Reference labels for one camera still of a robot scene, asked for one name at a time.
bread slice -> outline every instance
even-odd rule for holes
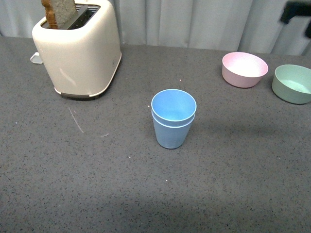
[[[41,0],[51,29],[60,29],[77,12],[74,0]]]

blue cup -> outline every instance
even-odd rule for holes
[[[195,117],[195,99],[185,91],[168,89],[153,97],[151,108],[158,143],[168,149],[181,146]]]

cream toaster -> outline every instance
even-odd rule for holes
[[[121,60],[115,12],[108,0],[75,4],[77,15],[61,29],[49,29],[41,19],[33,40],[57,93],[96,97],[108,88]]]

black object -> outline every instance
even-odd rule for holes
[[[294,16],[310,16],[311,17],[311,1],[288,1],[284,7],[284,12],[280,21],[288,24]],[[306,28],[306,37],[311,38],[311,21]]]

curtain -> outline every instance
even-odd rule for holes
[[[311,17],[279,22],[286,0],[110,0],[122,44],[311,57]],[[2,36],[31,38],[41,0],[0,0]]]

